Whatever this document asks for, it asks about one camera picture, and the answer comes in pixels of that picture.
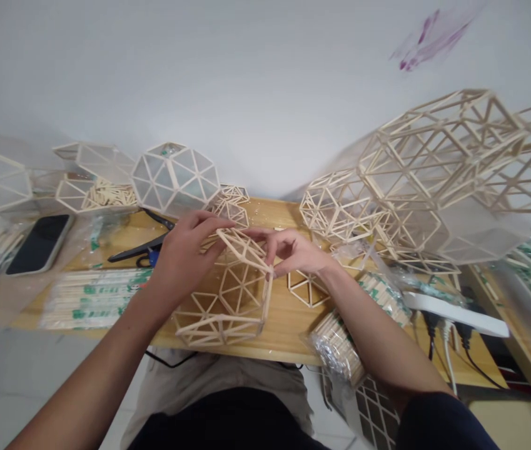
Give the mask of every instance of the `person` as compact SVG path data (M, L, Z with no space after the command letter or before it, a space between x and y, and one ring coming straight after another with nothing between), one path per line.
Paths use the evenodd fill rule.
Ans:
M234 222L206 211L182 217L163 241L149 282L8 449L97 449L144 351L171 313L213 267L225 244L201 243ZM249 229L265 242L275 277L301 270L329 289L366 370L401 416L397 449L496 449L473 414L453 396L423 351L329 255L296 230ZM326 448L310 433L299 370L201 353L176 369L148 371L123 449Z

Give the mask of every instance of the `hand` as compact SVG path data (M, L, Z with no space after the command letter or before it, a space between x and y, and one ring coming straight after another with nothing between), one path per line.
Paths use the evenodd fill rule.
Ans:
M243 230L243 233L257 242L266 241L265 264L273 264L276 256L284 260L273 268L274 278L294 270L320 275L323 271L338 266L336 260L317 248L296 229L275 231L267 228L249 228Z
M163 240L159 259L146 288L156 301L156 309L167 315L182 303L211 270L226 244L218 239L201 253L201 244L218 228L232 228L236 223L221 219L212 212L192 211L183 216Z

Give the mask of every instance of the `white wall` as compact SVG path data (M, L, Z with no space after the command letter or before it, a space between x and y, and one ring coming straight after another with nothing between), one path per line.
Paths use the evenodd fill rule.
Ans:
M442 0L0 0L0 134L131 156L183 142L222 181L283 197L406 108L496 90L531 106L531 2L494 0L444 58L414 72L391 53Z

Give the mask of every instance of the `black phone screen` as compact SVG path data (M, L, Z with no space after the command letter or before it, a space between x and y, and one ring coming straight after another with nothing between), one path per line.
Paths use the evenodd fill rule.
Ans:
M7 275L38 272L44 268L69 218L70 215L63 214L38 219L11 261Z

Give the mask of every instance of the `purple stain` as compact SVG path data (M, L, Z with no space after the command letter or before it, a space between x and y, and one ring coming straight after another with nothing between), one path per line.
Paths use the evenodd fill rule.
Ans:
M411 72L425 61L448 54L486 3L487 0L480 0L477 5L461 12L454 9L447 12L437 9L423 22L421 31L410 33L390 59L400 59L399 70Z

